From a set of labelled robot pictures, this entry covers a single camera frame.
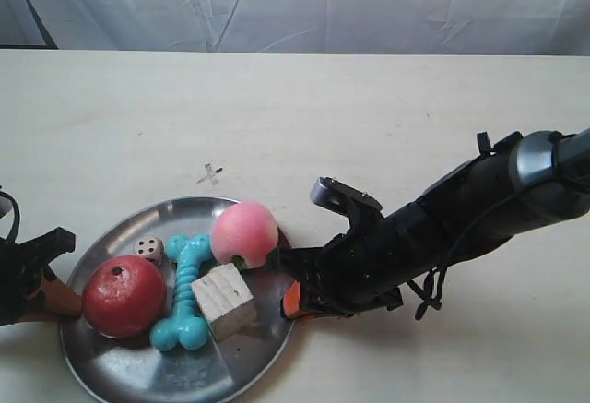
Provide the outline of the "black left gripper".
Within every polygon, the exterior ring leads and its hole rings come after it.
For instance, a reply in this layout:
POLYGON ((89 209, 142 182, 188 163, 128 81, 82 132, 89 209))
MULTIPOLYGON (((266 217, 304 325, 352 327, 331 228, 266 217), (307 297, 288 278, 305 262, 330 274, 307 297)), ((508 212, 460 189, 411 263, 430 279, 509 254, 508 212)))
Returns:
POLYGON ((50 267, 72 253, 76 236, 58 227, 24 243, 1 240, 1 325, 78 319, 82 298, 50 267))

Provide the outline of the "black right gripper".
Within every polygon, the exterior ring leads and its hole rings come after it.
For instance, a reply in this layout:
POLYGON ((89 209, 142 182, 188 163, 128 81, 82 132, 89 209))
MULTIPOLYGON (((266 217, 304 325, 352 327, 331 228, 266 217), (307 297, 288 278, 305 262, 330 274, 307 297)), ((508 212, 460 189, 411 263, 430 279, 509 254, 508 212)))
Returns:
POLYGON ((276 247, 269 266, 303 279, 294 281, 281 299, 289 320, 316 316, 351 316, 403 303, 398 285, 406 265, 406 213, 349 211, 349 228, 323 246, 276 247))

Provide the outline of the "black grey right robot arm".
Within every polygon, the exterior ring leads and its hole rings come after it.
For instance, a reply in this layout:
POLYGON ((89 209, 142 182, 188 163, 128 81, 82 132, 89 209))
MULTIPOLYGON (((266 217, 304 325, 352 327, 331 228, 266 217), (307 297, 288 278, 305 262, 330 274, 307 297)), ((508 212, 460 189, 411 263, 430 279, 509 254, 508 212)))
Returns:
POLYGON ((589 210, 589 135, 512 133, 390 215, 381 204, 330 177, 315 183, 315 205, 348 219, 348 231, 320 247, 278 247, 269 267, 293 279, 281 301, 289 320, 351 317, 403 303, 400 288, 420 298, 416 311, 440 309, 448 269, 486 255, 514 236, 589 210))

